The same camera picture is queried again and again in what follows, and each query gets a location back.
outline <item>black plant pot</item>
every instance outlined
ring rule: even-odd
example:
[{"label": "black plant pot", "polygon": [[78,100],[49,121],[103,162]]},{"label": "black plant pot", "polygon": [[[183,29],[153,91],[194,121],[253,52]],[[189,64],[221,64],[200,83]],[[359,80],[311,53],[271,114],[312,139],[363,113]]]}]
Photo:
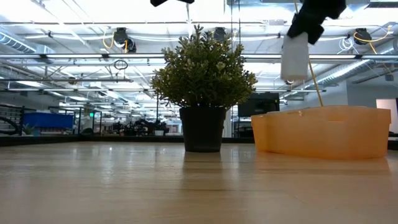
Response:
[{"label": "black plant pot", "polygon": [[181,108],[185,150],[219,152],[225,114],[224,108]]}]

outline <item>table surface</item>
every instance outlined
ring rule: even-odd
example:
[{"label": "table surface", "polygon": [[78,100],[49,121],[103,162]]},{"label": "table surface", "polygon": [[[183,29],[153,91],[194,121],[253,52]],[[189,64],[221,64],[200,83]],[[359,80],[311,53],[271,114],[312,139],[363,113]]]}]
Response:
[{"label": "table surface", "polygon": [[183,144],[0,148],[0,223],[394,223],[398,152],[327,161]]}]

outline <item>orange plastic bin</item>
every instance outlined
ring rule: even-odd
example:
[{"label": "orange plastic bin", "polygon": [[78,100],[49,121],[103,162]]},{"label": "orange plastic bin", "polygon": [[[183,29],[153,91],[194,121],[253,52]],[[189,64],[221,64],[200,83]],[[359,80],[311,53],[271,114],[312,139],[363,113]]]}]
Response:
[{"label": "orange plastic bin", "polygon": [[390,110],[324,106],[251,117],[258,151],[322,159],[387,154]]}]

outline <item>green leaves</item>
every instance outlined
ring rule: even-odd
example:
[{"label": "green leaves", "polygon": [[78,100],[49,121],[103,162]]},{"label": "green leaves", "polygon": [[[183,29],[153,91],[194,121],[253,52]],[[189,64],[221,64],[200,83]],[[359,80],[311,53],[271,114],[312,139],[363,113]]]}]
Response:
[{"label": "green leaves", "polygon": [[152,87],[161,100],[182,107],[211,106],[230,108],[244,102],[257,82],[253,73],[243,70],[243,46],[231,50],[231,40],[214,39],[212,32],[202,35],[195,26],[191,37],[180,37],[180,45],[163,49],[165,68],[155,70]]}]

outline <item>ceiling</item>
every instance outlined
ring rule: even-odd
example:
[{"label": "ceiling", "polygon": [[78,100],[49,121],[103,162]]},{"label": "ceiling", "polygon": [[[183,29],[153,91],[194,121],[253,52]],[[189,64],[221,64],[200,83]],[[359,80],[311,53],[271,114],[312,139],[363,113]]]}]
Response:
[{"label": "ceiling", "polygon": [[[159,7],[153,7],[149,0],[45,0],[43,6],[31,0],[7,1],[0,7],[0,31],[12,34],[27,45],[45,45],[57,54],[93,54],[124,53],[122,48],[113,45],[110,49],[104,46],[111,44],[111,34],[117,27],[127,28],[127,33],[137,46],[137,53],[160,53],[162,48],[175,48],[178,38],[193,32],[193,25],[201,24],[206,30],[224,27],[226,32],[234,33],[234,43],[244,45],[245,54],[280,54],[283,37],[294,15],[293,1],[270,1],[269,4],[251,4],[254,0],[241,0],[234,5],[225,0],[197,0],[191,5],[180,1],[169,0]],[[367,28],[374,39],[389,36],[375,46],[393,38],[398,31],[396,9],[366,8],[369,1],[347,1],[350,5],[335,21],[326,20],[325,32],[314,46],[311,54],[354,54],[353,47],[359,52],[369,52],[369,45],[354,45],[344,50],[343,39],[355,28]],[[0,44],[0,53],[18,54],[20,52]],[[35,74],[45,74],[44,66],[35,66],[34,61],[27,65],[26,60],[8,60],[9,62],[31,70]],[[80,82],[70,85],[67,82],[50,83],[66,88],[150,88],[153,71],[164,66],[161,59],[128,59],[127,69],[118,71],[113,66],[114,60],[107,61],[108,67],[102,65],[63,66],[48,65],[47,75],[50,78],[67,79],[70,77],[89,79],[127,78],[131,82]],[[73,63],[68,60],[56,60],[60,63]],[[97,63],[98,60],[80,60],[84,63]],[[316,74],[323,73],[338,64],[314,64]],[[279,79],[280,63],[248,62],[245,69],[254,72],[258,79],[257,87],[279,89],[286,88]],[[138,91],[121,91],[118,97],[106,96],[97,98],[94,93],[89,99],[120,102],[124,98],[129,103],[155,103],[152,93]],[[163,108],[164,113],[178,114],[178,107]]]}]

